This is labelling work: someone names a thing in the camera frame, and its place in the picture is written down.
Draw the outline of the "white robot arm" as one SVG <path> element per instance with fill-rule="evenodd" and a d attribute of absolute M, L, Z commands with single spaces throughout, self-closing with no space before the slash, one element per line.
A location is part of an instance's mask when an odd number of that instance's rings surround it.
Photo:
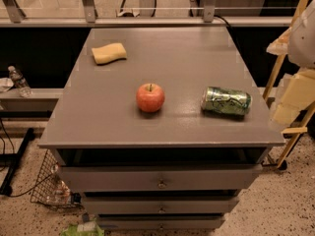
<path fill-rule="evenodd" d="M 291 63 L 300 67 L 315 68 L 315 0 L 294 22 L 287 55 Z"/>

